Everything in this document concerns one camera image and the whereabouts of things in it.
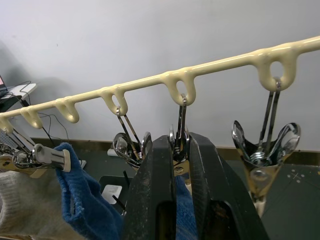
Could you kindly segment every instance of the white knit fabric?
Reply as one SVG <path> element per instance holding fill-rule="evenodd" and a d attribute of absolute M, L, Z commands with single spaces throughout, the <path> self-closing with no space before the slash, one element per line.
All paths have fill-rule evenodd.
<path fill-rule="evenodd" d="M 62 218 L 61 189 L 54 170 L 37 179 L 21 172 L 0 173 L 0 235 L 84 239 Z"/>

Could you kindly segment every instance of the cream plastic rail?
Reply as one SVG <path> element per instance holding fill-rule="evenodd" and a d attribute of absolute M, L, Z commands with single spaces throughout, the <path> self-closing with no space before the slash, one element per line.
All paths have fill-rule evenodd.
<path fill-rule="evenodd" d="M 158 84 L 165 84 L 172 99 L 182 105 L 181 94 L 177 89 L 177 82 L 183 81 L 187 90 L 187 105 L 191 105 L 196 99 L 195 77 L 211 74 L 223 70 L 238 68 L 246 65 L 253 65 L 257 68 L 259 81 L 268 91 L 276 90 L 276 81 L 271 76 L 270 66 L 273 62 L 282 63 L 283 76 L 281 77 L 281 90 L 287 89 L 295 80 L 297 57 L 300 54 L 320 50 L 320 36 L 284 43 L 278 46 L 259 49 L 250 53 L 233 56 L 217 61 L 203 63 L 200 65 L 183 67 L 178 70 L 167 71 L 162 74 L 129 81 L 122 84 L 103 87 L 98 90 L 81 93 L 74 96 L 66 96 L 53 101 L 23 107 L 21 109 L 0 113 L 0 129 L 12 133 L 13 126 L 8 118 L 22 115 L 25 120 L 34 128 L 40 129 L 43 126 L 38 116 L 38 111 L 56 107 L 60 113 L 71 123 L 79 121 L 79 114 L 75 108 L 75 103 L 90 99 L 103 98 L 105 104 L 111 112 L 116 114 L 117 106 L 112 100 L 115 95 L 120 104 L 120 115 L 128 111 L 125 99 L 125 92 L 146 88 Z"/>

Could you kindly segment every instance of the laptop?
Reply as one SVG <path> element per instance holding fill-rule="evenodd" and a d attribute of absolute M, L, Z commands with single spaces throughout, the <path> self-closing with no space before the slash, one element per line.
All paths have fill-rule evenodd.
<path fill-rule="evenodd" d="M 4 83 L 4 80 L 2 79 L 2 77 L 0 75 L 0 98 L 2 98 L 7 93 L 8 93 L 8 89 Z"/>

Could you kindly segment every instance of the fabric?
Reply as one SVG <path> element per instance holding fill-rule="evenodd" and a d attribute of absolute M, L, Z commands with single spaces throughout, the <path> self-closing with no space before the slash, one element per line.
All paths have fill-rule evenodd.
<path fill-rule="evenodd" d="M 61 190 L 55 170 L 41 178 L 0 173 L 0 235 L 20 239 L 83 240 L 62 218 Z"/>
<path fill-rule="evenodd" d="M 192 197 L 182 176 L 175 177 L 176 240 L 197 240 L 197 226 Z"/>
<path fill-rule="evenodd" d="M 82 170 L 72 146 L 55 148 L 70 152 L 71 171 L 56 170 L 62 190 L 62 216 L 79 234 L 89 240 L 117 240 L 123 219 L 100 194 L 100 184 Z"/>

